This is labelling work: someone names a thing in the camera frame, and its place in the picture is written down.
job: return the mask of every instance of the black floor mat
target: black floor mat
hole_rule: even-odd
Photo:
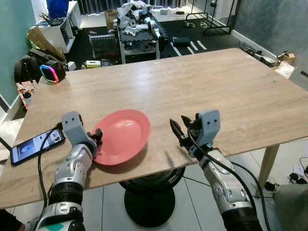
[[[175,57],[177,56],[174,49],[171,47],[170,42],[173,37],[189,37],[190,41],[192,41],[195,46],[199,49],[195,51],[192,46],[190,48],[194,53],[201,53],[207,51],[216,51],[227,48],[238,48],[239,40],[233,37],[232,35],[226,35],[221,29],[211,29],[206,32],[206,35],[203,36],[203,29],[200,27],[200,20],[192,19],[188,20],[191,23],[195,24],[193,28],[184,28],[185,22],[183,20],[177,21],[168,21],[161,22],[160,24],[165,28],[168,33],[168,44],[165,45],[165,49],[161,52],[161,58],[167,57]],[[95,59],[92,56],[92,46],[89,40],[89,32],[94,31],[97,35],[106,35],[107,27],[91,27],[84,28],[79,31],[76,39],[73,43],[73,46],[70,50],[70,53],[66,54],[67,61],[75,62],[77,70],[80,69],[83,62],[86,60],[99,60]],[[202,49],[197,41],[201,41],[201,43],[206,47],[206,50]],[[178,48],[181,55],[191,54],[190,51],[186,47]],[[121,64],[120,55],[118,57],[108,58],[110,59],[112,64]],[[135,63],[141,61],[147,61],[155,59],[155,54],[140,54],[134,56],[126,56],[127,63]]]

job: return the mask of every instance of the smartphone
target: smartphone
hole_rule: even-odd
[[[56,129],[53,131],[43,146],[43,149],[40,150],[40,147],[45,139],[45,137],[50,132],[46,131],[32,139],[29,139],[11,149],[11,165],[19,165],[24,161],[31,159],[34,156],[37,156],[39,153],[44,152],[54,146],[57,146],[64,142],[65,136],[63,135],[62,131]]]

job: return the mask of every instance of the black fan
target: black fan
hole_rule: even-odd
[[[126,189],[124,204],[129,217],[144,227],[157,227],[172,215],[175,206],[173,187],[185,167],[120,182]]]

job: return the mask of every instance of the red plate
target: red plate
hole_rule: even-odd
[[[146,145],[151,125],[148,117],[137,110],[114,112],[101,120],[93,129],[103,132],[95,162],[101,165],[118,165],[137,155]]]

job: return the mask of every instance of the window curtain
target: window curtain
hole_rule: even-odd
[[[176,8],[186,5],[186,0],[143,0],[147,4]],[[81,14],[101,13],[105,10],[117,9],[127,0],[77,0]]]

